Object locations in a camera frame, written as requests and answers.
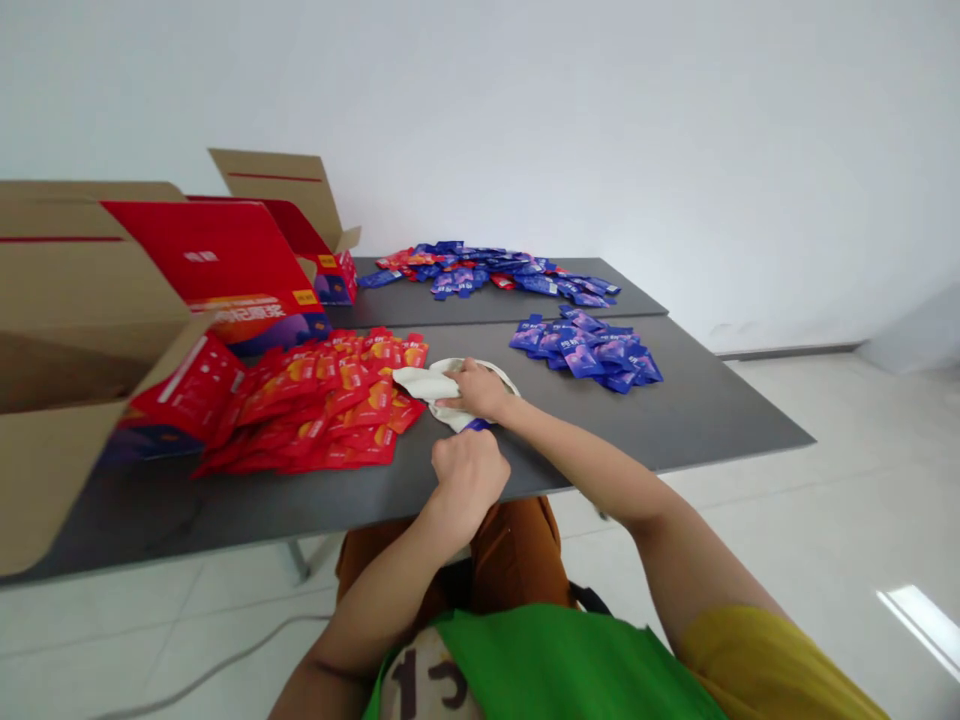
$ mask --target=gray table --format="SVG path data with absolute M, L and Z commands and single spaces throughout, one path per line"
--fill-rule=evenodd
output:
M 620 396 L 552 372 L 507 347 L 514 323 L 396 327 L 420 332 L 431 361 L 475 355 L 503 368 L 529 400 L 606 438 L 655 471 L 814 442 L 669 317 L 632 317 L 666 382 Z M 513 467 L 504 498 L 569 487 L 529 446 L 498 429 Z M 392 465 L 299 476 L 188 479 L 196 457 L 91 477 L 50 554 L 0 584 L 49 579 L 242 545 L 316 535 L 416 514 L 435 486 L 430 448 L 449 430 L 425 415 Z
M 616 305 L 588 308 L 594 317 L 667 314 L 663 305 L 600 258 L 557 258 L 556 262 L 564 270 L 602 277 L 623 288 L 618 295 L 610 296 L 617 301 Z M 360 275 L 379 269 L 374 258 L 357 258 L 356 263 Z M 430 287 L 429 283 L 398 280 L 382 288 L 361 288 L 357 302 L 352 307 L 327 306 L 326 310 L 334 327 L 370 328 L 385 325 L 392 328 L 409 324 L 411 318 L 416 318 L 421 325 L 516 323 L 530 317 L 531 313 L 553 317 L 557 313 L 557 305 L 567 302 L 563 298 L 520 289 L 501 290 L 492 283 L 467 299 L 453 297 L 440 302 L 433 299 Z

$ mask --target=table leg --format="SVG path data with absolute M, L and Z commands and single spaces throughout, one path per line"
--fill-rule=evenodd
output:
M 306 558 L 303 557 L 303 550 L 300 549 L 299 542 L 296 540 L 288 540 L 287 549 L 290 551 L 293 566 L 296 568 L 297 575 L 300 578 L 298 584 L 302 585 L 310 578 L 310 565 L 307 564 Z

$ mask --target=white floor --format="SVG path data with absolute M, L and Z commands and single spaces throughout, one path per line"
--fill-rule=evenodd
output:
M 960 624 L 960 372 L 893 378 L 850 355 L 731 367 L 819 444 L 665 479 L 892 717 L 960 717 L 960 673 L 877 595 L 916 586 Z M 571 578 L 659 632 L 627 535 L 579 493 L 553 506 Z M 318 560 L 300 587 L 271 546 L 2 592 L 0 718 L 83 718 L 178 690 L 287 617 L 330 612 L 333 559 Z M 287 628 L 154 717 L 265 717 L 319 630 Z

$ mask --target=pile of blue packets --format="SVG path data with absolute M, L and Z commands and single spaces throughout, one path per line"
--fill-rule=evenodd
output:
M 490 282 L 501 290 L 563 296 L 575 305 L 610 307 L 620 288 L 603 278 L 568 273 L 548 258 L 503 248 L 471 248 L 462 241 L 421 243 L 377 260 L 381 269 L 357 280 L 376 288 L 406 278 L 431 282 L 434 300 L 468 298 Z
M 560 314 L 553 322 L 531 315 L 517 326 L 510 347 L 546 360 L 551 370 L 570 370 L 574 377 L 593 378 L 624 395 L 637 385 L 663 382 L 650 349 L 633 328 L 612 327 L 570 305 L 561 305 Z

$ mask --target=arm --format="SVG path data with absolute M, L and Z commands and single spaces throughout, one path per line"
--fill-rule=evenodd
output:
M 434 575 L 470 542 L 510 476 L 489 431 L 439 441 L 433 466 L 439 485 L 423 511 L 357 578 L 290 676 L 271 720 L 361 716 L 384 657 L 408 639 Z
M 472 360 L 451 373 L 462 397 L 444 401 L 500 423 L 541 452 L 600 510 L 633 537 L 657 615 L 674 651 L 701 613 L 752 605 L 787 618 L 682 497 L 639 462 L 596 435 L 509 395 Z

